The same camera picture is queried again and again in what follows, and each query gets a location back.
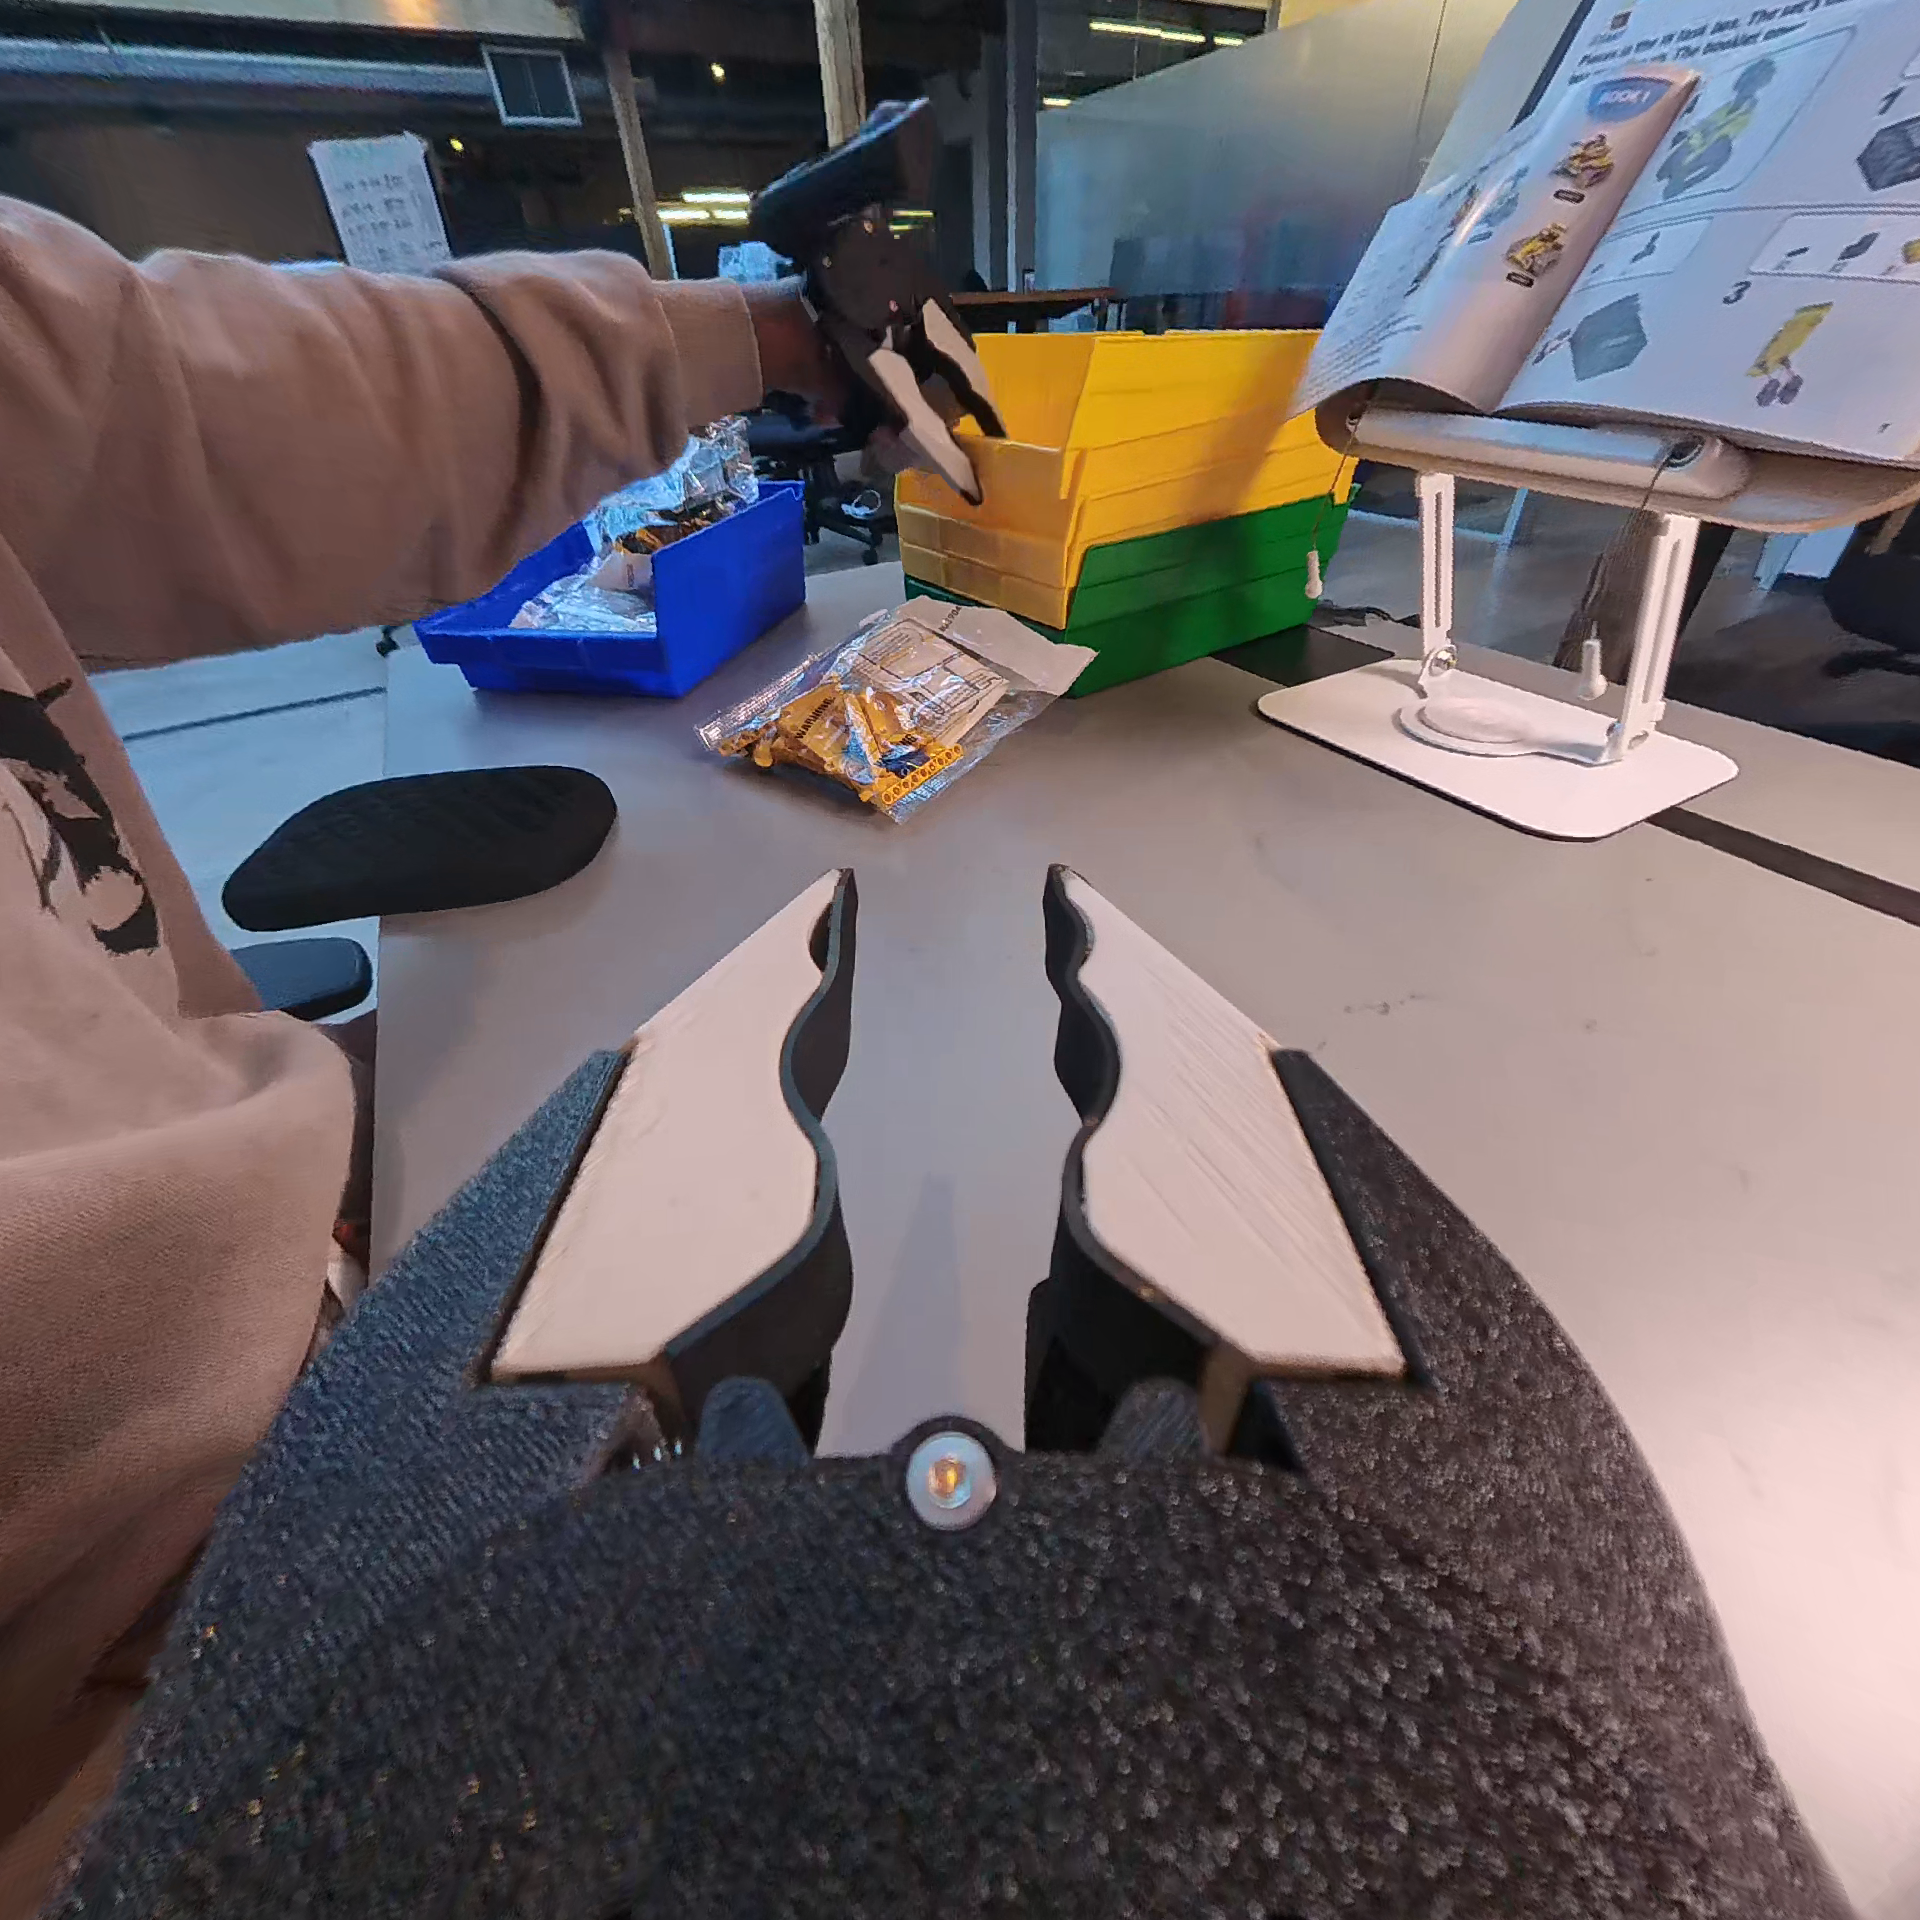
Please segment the person's left forearm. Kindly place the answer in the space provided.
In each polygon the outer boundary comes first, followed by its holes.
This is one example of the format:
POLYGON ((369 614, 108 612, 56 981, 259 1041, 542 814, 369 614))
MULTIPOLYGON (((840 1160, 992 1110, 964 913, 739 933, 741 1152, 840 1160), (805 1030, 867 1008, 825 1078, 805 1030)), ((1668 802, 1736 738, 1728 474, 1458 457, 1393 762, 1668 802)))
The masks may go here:
POLYGON ((5 201, 5 683, 461 604, 762 397, 750 300, 613 253, 425 277, 5 201))

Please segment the person's left hand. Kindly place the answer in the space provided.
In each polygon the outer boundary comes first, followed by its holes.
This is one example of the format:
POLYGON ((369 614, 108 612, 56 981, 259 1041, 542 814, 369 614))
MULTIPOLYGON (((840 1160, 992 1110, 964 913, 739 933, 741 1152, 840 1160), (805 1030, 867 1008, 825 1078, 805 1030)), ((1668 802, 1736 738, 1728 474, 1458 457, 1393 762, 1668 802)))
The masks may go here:
POLYGON ((845 356, 822 334, 795 280, 755 281, 742 292, 758 355, 764 397, 806 404, 819 424, 841 424, 852 396, 845 356))

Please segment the instruction manual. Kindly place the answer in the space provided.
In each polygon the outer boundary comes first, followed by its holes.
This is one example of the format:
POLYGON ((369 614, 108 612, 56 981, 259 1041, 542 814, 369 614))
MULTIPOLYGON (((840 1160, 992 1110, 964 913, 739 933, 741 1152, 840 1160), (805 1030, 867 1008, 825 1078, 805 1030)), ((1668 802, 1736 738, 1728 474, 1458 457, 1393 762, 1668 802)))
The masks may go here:
POLYGON ((1395 206, 1297 413, 1676 424, 1915 467, 1915 14, 1572 86, 1395 206))

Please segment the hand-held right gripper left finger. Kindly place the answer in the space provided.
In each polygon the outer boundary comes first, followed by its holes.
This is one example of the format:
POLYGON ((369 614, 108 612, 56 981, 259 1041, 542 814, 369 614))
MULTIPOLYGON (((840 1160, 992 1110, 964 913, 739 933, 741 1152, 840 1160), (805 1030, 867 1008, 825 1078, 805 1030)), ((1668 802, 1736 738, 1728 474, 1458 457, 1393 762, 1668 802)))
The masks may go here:
POLYGON ((852 1258, 825 1116, 849 1068, 857 878, 834 869, 636 1028, 489 1357, 629 1385, 669 1435, 728 1380, 820 1444, 852 1258))

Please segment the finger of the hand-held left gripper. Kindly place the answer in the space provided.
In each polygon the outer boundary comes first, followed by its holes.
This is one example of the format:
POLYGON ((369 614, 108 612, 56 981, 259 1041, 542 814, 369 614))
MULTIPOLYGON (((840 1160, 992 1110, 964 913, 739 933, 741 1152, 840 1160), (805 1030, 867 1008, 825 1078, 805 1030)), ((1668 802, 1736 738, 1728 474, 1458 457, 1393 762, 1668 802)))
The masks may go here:
POLYGON ((898 352, 873 352, 868 384, 878 393, 883 419, 901 441, 909 469, 942 477, 968 506, 980 506, 982 492, 969 454, 931 406, 908 362, 898 352))
POLYGON ((974 341, 946 297, 926 297, 916 318, 918 382, 942 389, 952 406, 946 419, 968 419, 992 441, 1005 440, 1005 428, 992 384, 974 341))

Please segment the blue plastic bin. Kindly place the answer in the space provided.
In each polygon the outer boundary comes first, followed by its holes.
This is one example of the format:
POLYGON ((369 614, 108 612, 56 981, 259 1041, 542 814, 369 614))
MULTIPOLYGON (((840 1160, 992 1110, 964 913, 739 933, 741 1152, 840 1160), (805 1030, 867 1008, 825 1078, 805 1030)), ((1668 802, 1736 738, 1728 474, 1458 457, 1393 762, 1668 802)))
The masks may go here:
POLYGON ((762 482, 750 508, 669 545, 657 562, 651 634, 512 624, 539 589, 593 561, 588 524, 579 522, 491 589, 422 614, 416 638, 427 660, 458 668, 478 690, 685 697, 805 605, 803 508, 803 484, 762 482))

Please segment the green plastic bin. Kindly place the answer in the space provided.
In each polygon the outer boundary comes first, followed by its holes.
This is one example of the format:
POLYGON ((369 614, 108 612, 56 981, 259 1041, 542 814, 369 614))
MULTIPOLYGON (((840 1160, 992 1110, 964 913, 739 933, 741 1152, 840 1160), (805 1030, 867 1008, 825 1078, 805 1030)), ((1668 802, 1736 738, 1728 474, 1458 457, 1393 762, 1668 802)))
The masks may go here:
MULTIPOLYGON (((1352 492, 1348 480, 1334 480, 1317 496, 1182 524, 1163 512, 1125 518, 1120 498, 1112 496, 1076 506, 1064 530, 994 524, 977 512, 942 514, 1089 547, 1067 629, 1019 620, 1094 653, 1073 686, 1083 697, 1300 629, 1313 614, 1310 588, 1337 553, 1352 492)), ((912 593, 977 605, 906 578, 912 593)))

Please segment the clear bag of grey parts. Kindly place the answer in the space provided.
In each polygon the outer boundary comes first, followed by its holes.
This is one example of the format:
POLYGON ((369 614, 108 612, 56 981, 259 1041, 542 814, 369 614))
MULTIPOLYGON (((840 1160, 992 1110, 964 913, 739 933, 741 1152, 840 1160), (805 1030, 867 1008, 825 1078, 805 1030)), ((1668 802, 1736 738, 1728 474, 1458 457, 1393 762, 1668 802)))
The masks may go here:
POLYGON ((676 461, 605 496, 584 522, 593 549, 657 553, 758 504, 752 421, 725 416, 696 429, 676 461))

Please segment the grey desk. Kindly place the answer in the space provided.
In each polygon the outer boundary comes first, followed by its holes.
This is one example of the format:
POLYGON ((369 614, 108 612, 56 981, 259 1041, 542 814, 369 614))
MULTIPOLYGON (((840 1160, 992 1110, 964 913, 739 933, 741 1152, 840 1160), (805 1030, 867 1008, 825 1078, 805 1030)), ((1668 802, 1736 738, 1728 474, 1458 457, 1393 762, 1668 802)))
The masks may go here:
POLYGON ((1016 1440, 1076 1123, 1042 962, 1064 861, 1317 1057, 1549 1305, 1818 1846, 1860 1916, 1915 1916, 1915 925, 1657 825, 1510 833, 1267 723, 1225 660, 1050 706, 906 824, 704 752, 709 714, 896 594, 893 568, 816 580, 683 705, 393 656, 393 776, 580 766, 618 824, 547 897, 382 928, 374 1260, 580 1059, 852 869, 822 1448, 937 1413, 1016 1440))

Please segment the white sticker sheet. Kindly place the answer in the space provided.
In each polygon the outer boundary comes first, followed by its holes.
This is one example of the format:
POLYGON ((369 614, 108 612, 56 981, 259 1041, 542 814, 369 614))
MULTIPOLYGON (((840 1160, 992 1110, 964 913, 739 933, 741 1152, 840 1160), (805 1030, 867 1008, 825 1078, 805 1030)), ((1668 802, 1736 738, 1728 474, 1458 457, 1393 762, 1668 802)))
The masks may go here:
POLYGON ((884 694, 902 729, 940 745, 961 742, 1012 693, 994 665, 906 612, 856 635, 849 658, 856 686, 884 694))

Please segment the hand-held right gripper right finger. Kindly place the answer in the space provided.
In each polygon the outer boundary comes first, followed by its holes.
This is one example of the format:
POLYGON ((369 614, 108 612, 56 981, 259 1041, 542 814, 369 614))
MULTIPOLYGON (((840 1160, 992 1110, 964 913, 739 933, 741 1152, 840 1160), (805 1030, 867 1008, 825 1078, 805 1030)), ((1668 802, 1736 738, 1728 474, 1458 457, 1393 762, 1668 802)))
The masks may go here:
POLYGON ((1076 1126, 1026 1308, 1026 1449, 1092 1451, 1171 1385, 1213 1453, 1282 1453, 1282 1380, 1408 1380, 1313 1062, 1080 872, 1042 888, 1054 1073, 1076 1126))

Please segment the wooden book stand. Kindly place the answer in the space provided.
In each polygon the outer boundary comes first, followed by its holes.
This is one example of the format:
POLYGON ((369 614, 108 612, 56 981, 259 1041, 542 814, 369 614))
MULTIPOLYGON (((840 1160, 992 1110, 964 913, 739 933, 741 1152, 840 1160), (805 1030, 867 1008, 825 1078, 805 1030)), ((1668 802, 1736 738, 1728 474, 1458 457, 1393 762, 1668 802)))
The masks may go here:
POLYGON ((1422 530, 1418 658, 1388 658, 1267 693, 1258 712, 1433 796, 1539 837, 1593 843, 1738 778, 1716 750, 1661 731, 1696 534, 1705 522, 1810 534, 1915 500, 1915 469, 1744 451, 1683 426, 1561 426, 1323 401, 1317 428, 1362 459, 1414 474, 1422 530), (1600 642, 1577 693, 1480 677, 1454 638, 1456 480, 1651 514, 1651 555, 1617 717, 1602 717, 1600 642))

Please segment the large clear plastic bag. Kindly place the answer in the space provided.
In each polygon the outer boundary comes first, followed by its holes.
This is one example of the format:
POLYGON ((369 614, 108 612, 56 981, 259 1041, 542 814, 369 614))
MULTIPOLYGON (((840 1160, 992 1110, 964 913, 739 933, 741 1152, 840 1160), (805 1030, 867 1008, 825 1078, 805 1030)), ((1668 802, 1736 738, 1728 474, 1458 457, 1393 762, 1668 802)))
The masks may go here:
MULTIPOLYGON (((1034 717, 1038 717, 1046 706, 1064 699, 1066 693, 1081 680, 1081 675, 1092 665, 1094 653, 1083 644, 1073 644, 1067 641, 1050 641, 1041 632, 1021 624, 1018 617, 1002 612, 996 608, 974 608, 974 605, 955 605, 933 596, 912 596, 896 608, 888 608, 867 617, 860 627, 856 627, 845 638, 841 638, 832 648, 822 648, 820 651, 803 658, 798 665, 782 672, 779 680, 765 683, 755 694, 734 705, 732 709, 721 712, 709 723, 704 723, 697 731, 702 747, 712 752, 709 741, 714 733, 732 725, 739 717, 746 717, 750 712, 758 709, 762 705, 770 705, 773 699, 805 690, 816 682, 827 677, 844 677, 850 680, 850 642, 872 624, 883 621, 884 617, 906 612, 933 629, 942 629, 955 641, 961 641, 977 658, 994 665, 1011 683, 1012 693, 994 706, 971 733, 968 733, 958 745, 964 747, 963 764, 958 773, 942 778, 929 793, 918 796, 916 801, 908 802, 898 816, 878 814, 889 824, 898 824, 912 812, 922 809, 926 802, 944 793, 958 780, 964 780, 971 769, 977 769, 982 758, 994 754, 1004 738, 1024 729, 1034 717)), ((801 773, 794 769, 776 769, 773 773, 801 773)))

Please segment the whiteboard sign on stand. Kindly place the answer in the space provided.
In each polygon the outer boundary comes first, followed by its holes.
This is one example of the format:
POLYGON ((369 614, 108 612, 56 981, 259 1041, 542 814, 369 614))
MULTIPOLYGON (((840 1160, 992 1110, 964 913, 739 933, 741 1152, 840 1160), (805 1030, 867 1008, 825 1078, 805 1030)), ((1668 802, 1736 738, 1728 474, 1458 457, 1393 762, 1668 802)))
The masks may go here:
POLYGON ((430 275, 453 260, 421 136, 324 137, 306 156, 349 267, 430 275))

